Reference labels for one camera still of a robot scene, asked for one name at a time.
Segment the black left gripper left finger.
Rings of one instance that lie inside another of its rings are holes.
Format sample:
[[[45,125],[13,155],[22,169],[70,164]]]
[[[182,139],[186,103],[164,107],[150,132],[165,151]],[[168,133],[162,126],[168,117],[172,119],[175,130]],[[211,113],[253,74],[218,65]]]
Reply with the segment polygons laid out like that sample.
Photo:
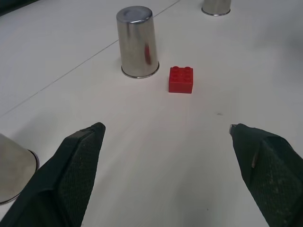
[[[80,227],[90,200],[106,127],[97,122],[66,137],[29,180],[2,227]]]

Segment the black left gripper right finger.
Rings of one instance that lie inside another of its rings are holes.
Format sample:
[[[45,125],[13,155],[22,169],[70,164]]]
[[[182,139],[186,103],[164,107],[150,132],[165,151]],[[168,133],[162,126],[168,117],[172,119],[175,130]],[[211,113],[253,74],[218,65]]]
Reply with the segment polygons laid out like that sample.
[[[276,134],[232,124],[241,176],[271,227],[303,225],[303,159]]]

